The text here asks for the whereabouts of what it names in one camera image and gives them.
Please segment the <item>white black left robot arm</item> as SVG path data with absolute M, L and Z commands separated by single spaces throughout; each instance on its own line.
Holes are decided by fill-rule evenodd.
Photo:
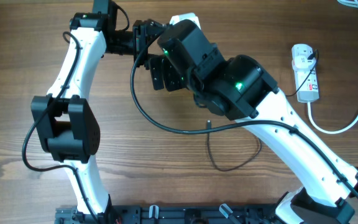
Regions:
M 114 1 L 95 1 L 89 13 L 77 12 L 63 33 L 68 52 L 57 79 L 44 96 L 35 96 L 30 109 L 34 123 L 23 146 L 25 166 L 36 172 L 63 169 L 77 199 L 73 208 L 57 210 L 56 223 L 122 223 L 100 178 L 96 153 L 100 127 L 88 103 L 99 61 L 104 54 L 133 55 L 145 60 L 146 43 L 166 28 L 153 20 L 137 21 L 133 29 L 117 29 Z M 37 168 L 27 160 L 27 145 L 33 132 L 42 149 L 58 164 Z

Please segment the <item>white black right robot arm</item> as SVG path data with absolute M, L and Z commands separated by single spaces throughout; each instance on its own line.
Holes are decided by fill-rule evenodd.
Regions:
M 358 167 L 339 156 L 297 115 L 277 82 L 256 60 L 225 60 L 201 29 L 185 19 L 158 39 L 174 68 L 164 77 L 191 90 L 213 114 L 225 116 L 262 140 L 293 171 L 301 187 L 273 210 L 282 223 L 348 223 L 358 198 Z

